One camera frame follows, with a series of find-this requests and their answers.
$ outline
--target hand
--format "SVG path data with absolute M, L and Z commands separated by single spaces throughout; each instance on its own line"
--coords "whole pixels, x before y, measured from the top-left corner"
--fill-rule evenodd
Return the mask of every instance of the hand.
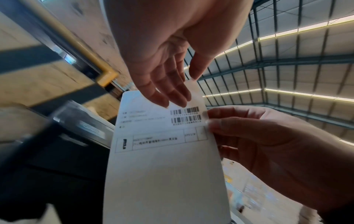
M 151 102 L 185 107 L 184 56 L 198 79 L 241 31 L 253 0 L 101 0 L 133 82 Z
M 208 111 L 220 155 L 279 193 L 326 212 L 354 200 L 354 148 L 287 114 L 225 106 Z

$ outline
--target barcode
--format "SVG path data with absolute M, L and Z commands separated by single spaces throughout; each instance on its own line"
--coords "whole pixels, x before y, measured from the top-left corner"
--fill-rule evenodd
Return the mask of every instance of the barcode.
M 173 124 L 183 123 L 183 122 L 191 122 L 191 121 L 200 121 L 200 120 L 202 120 L 202 117 L 200 115 L 171 118 L 171 121 Z
M 180 110 L 171 110 L 171 115 L 189 114 L 194 112 L 199 112 L 199 107 L 191 107 L 191 108 L 180 109 Z

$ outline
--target white paper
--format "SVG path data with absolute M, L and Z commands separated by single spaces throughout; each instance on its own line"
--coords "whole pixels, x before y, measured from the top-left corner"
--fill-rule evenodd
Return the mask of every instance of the white paper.
M 123 94 L 104 192 L 103 223 L 227 224 L 230 209 L 207 109 L 195 81 L 192 100 L 168 109 L 139 91 Z

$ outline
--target fingernail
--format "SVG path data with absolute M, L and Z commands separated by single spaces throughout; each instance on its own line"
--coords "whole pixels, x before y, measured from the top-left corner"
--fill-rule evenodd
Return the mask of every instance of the fingernail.
M 209 119 L 206 121 L 209 129 L 220 129 L 220 119 Z

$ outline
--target yellow beam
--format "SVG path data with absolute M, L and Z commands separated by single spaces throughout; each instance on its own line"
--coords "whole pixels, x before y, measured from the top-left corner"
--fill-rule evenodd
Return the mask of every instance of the yellow beam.
M 20 0 L 28 9 L 35 15 L 42 19 L 48 26 L 58 32 L 68 43 L 70 43 L 76 50 L 87 57 L 94 65 L 100 68 L 103 73 L 96 79 L 100 86 L 108 85 L 113 79 L 118 76 L 116 72 L 107 62 L 101 59 L 95 52 L 93 52 L 85 43 L 76 37 L 70 30 L 61 24 L 42 3 L 38 0 Z

